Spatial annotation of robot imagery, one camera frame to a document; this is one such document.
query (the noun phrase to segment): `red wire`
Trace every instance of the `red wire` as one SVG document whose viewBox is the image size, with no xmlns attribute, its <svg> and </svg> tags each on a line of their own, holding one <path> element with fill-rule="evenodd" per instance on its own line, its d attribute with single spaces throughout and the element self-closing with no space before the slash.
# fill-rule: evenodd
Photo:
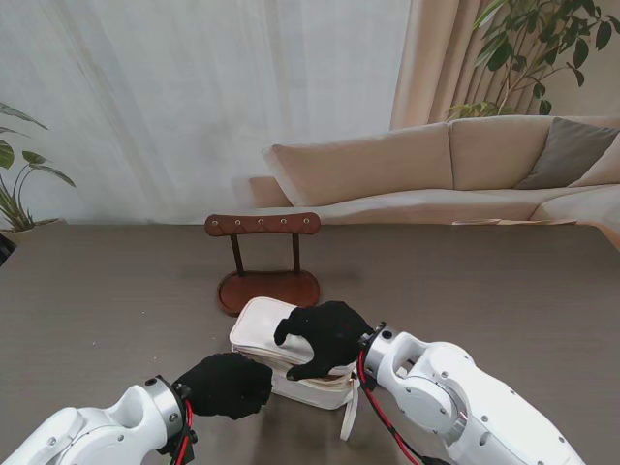
<svg viewBox="0 0 620 465">
<path fill-rule="evenodd" d="M 361 379 L 362 384 L 365 386 L 366 385 L 366 374 L 364 373 L 363 351 L 359 353 L 359 358 L 357 359 L 357 374 L 359 375 L 359 378 Z M 414 465 L 419 465 L 419 462 L 409 453 L 409 451 L 405 447 L 405 444 L 403 443 L 403 439 L 401 438 L 400 434 L 398 434 L 398 432 L 394 430 L 394 427 L 392 426 L 391 422 L 386 417 L 386 414 L 384 414 L 384 411 L 381 410 L 381 407 L 379 407 L 379 402 L 377 402 L 377 399 L 375 398 L 373 393 L 370 390 L 367 390 L 366 388 L 363 388 L 363 391 L 368 397 L 368 401 L 373 405 L 373 407 L 375 407 L 375 410 L 379 414 L 379 417 L 381 417 L 381 419 L 384 421 L 387 428 L 390 429 L 390 433 L 392 433 L 393 431 L 392 436 L 394 437 L 396 444 L 398 445 L 398 447 L 400 447 L 400 450 L 403 452 L 403 454 L 409 459 L 411 463 L 413 463 Z"/>
<path fill-rule="evenodd" d="M 194 424 L 194 411 L 192 410 L 192 404 L 190 404 L 189 400 L 185 401 L 185 407 L 187 408 L 187 426 L 192 429 L 192 425 Z M 176 465 L 183 465 L 183 460 L 185 460 L 185 451 L 190 444 L 190 437 L 185 436 L 183 438 L 183 445 L 181 446 L 181 452 L 176 459 Z"/>
</svg>

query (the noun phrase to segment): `tabletop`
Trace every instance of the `tabletop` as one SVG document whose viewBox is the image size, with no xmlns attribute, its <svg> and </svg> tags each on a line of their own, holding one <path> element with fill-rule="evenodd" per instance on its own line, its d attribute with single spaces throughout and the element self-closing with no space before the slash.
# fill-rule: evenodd
<svg viewBox="0 0 620 465">
<path fill-rule="evenodd" d="M 290 239 L 239 239 L 246 269 L 292 266 Z M 322 301 L 344 300 L 426 340 L 460 345 L 541 410 L 586 461 L 620 427 L 620 254 L 579 226 L 344 226 L 301 238 Z M 0 267 L 0 459 L 66 406 L 105 408 L 130 385 L 173 381 L 230 349 L 215 290 L 230 242 L 197 226 L 54 226 Z M 415 445 L 433 441 L 379 399 Z M 197 464 L 406 463 L 360 401 L 344 411 L 273 396 L 239 421 L 198 418 Z M 149 456 L 144 463 L 167 463 Z"/>
</svg>

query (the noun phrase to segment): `wooden watch stand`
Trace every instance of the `wooden watch stand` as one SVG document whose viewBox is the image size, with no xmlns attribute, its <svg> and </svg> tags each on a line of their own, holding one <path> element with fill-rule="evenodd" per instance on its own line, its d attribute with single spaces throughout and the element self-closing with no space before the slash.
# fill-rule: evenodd
<svg viewBox="0 0 620 465">
<path fill-rule="evenodd" d="M 299 264 L 299 235 L 315 234 L 321 220 L 315 213 L 293 215 L 231 216 L 211 215 L 204 229 L 212 237 L 229 236 L 236 271 L 224 277 L 217 287 L 217 301 L 224 313 L 237 317 L 254 297 L 272 297 L 298 307 L 315 305 L 321 294 L 319 282 Z M 293 237 L 293 270 L 248 271 L 243 268 L 240 234 L 289 233 Z"/>
</svg>

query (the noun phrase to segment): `beige sofa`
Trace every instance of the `beige sofa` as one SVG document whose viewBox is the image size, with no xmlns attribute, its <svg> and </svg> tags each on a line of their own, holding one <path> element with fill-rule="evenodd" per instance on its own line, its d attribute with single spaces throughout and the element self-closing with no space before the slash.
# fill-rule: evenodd
<svg viewBox="0 0 620 465">
<path fill-rule="evenodd" d="M 543 152 L 551 119 L 473 118 L 336 143 L 273 145 L 264 156 L 274 177 L 247 180 L 244 199 L 277 207 L 265 214 L 309 210 L 333 225 L 577 219 L 620 234 L 618 184 L 512 188 Z M 569 119 L 620 128 L 620 116 Z"/>
</svg>

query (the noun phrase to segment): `white bag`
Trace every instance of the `white bag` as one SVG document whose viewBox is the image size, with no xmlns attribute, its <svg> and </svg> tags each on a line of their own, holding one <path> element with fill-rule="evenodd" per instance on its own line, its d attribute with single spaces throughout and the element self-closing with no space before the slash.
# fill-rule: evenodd
<svg viewBox="0 0 620 465">
<path fill-rule="evenodd" d="M 356 364 L 335 367 L 327 378 L 320 380 L 287 380 L 289 369 L 307 363 L 313 356 L 310 344 L 302 337 L 289 335 L 280 347 L 273 341 L 276 327 L 294 309 L 294 305 L 273 298 L 253 298 L 232 328 L 232 350 L 269 366 L 273 370 L 273 392 L 276 394 L 326 410 L 347 404 L 340 431 L 340 438 L 346 441 L 357 412 L 359 381 L 353 376 Z"/>
</svg>

